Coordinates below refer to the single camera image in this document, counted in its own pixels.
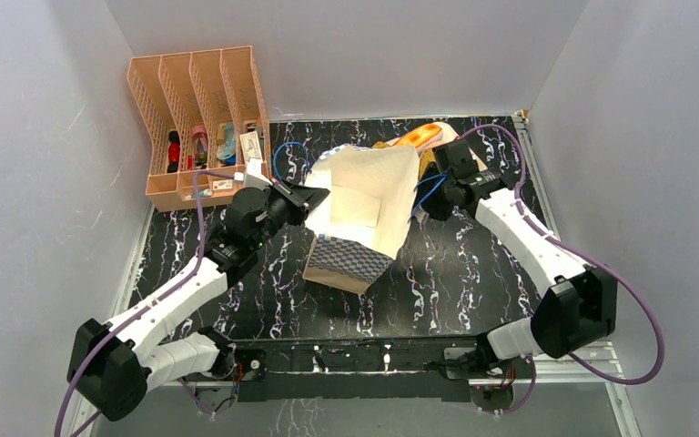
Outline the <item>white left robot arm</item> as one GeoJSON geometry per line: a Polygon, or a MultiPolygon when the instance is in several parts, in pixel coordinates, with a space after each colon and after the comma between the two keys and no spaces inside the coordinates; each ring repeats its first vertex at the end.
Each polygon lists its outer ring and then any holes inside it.
{"type": "Polygon", "coordinates": [[[183,340],[167,335],[205,303],[236,286],[258,252],[285,225],[305,223],[326,188],[272,182],[239,190],[222,220],[200,233],[197,255],[173,279],[106,322],[76,332],[68,382],[111,422],[128,416],[149,391],[193,373],[226,379],[238,369],[233,340],[207,327],[183,340]]]}

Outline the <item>checkered brown paper bag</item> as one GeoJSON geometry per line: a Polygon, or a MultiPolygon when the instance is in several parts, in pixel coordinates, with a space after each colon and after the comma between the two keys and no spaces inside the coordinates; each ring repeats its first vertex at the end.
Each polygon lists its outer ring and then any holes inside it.
{"type": "Polygon", "coordinates": [[[314,238],[304,280],[364,294],[407,239],[418,206],[420,153],[411,145],[342,145],[323,153],[301,181],[329,191],[305,222],[314,238]]]}

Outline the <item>brown fake bread slice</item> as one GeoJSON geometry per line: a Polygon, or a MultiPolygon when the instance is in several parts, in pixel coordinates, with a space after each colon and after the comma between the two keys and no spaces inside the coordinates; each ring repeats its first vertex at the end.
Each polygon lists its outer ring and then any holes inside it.
{"type": "Polygon", "coordinates": [[[419,151],[419,172],[418,179],[422,179],[427,173],[431,164],[435,164],[435,157],[431,149],[419,151]]]}

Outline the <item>long glazed fake bread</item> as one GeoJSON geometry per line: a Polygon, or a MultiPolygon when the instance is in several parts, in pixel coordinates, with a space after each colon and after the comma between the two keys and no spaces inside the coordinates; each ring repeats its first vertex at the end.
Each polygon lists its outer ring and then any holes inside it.
{"type": "Polygon", "coordinates": [[[411,146],[417,150],[426,147],[431,141],[438,140],[441,137],[442,129],[435,123],[425,124],[416,127],[404,136],[396,139],[393,143],[395,147],[411,146]]]}

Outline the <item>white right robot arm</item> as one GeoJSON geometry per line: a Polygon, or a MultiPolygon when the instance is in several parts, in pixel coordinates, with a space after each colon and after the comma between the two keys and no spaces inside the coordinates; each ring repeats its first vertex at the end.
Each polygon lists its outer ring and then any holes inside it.
{"type": "Polygon", "coordinates": [[[545,354],[561,358],[615,330],[617,281],[604,269],[553,244],[550,232],[524,205],[502,173],[481,170],[464,139],[437,146],[435,165],[445,177],[425,211],[441,217],[448,207],[471,213],[521,264],[541,294],[525,319],[481,333],[476,348],[446,368],[501,376],[512,360],[545,354]]]}

